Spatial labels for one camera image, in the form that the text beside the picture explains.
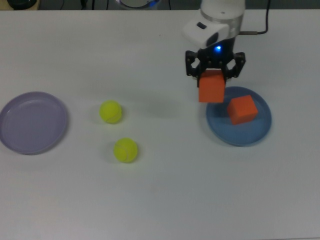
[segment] blue plate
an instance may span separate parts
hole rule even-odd
[[[53,147],[68,124],[63,103],[46,92],[27,92],[0,112],[0,141],[19,154],[40,154]]]
[[[258,114],[254,120],[233,125],[227,107],[233,98],[251,95]],[[272,117],[268,104],[254,91],[240,86],[227,87],[223,103],[208,103],[206,119],[211,130],[224,142],[235,146],[250,146],[260,142],[269,132]]]

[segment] table surface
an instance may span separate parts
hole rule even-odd
[[[0,144],[2,240],[254,240],[320,236],[319,10],[272,10],[270,31],[239,36],[247,63],[228,86],[272,112],[251,147],[220,141],[186,76],[181,35],[194,11],[0,14],[0,108],[44,91],[69,112],[64,139],[40,155]],[[242,30],[263,30],[248,10]],[[102,123],[114,99],[123,121]],[[130,137],[138,160],[112,149]]]
[[[39,6],[40,6],[40,0],[36,1],[36,3],[32,7],[26,10],[38,10]],[[13,10],[13,8],[10,7],[7,0],[0,0],[0,10]]]

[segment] tennis ball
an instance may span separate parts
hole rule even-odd
[[[99,114],[108,124],[116,124],[122,116],[121,106],[114,100],[105,101],[100,106]]]
[[[138,146],[130,138],[118,140],[113,148],[113,154],[122,163],[132,163],[138,154]]]

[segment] orange block held by gripper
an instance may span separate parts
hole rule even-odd
[[[206,70],[199,80],[200,103],[223,103],[225,79],[221,70]]]
[[[233,125],[250,122],[258,114],[258,109],[250,95],[231,99],[226,110]]]

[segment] purple plate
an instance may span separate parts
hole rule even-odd
[[[19,154],[40,154],[53,147],[68,124],[63,103],[45,92],[12,99],[0,113],[0,141]]]

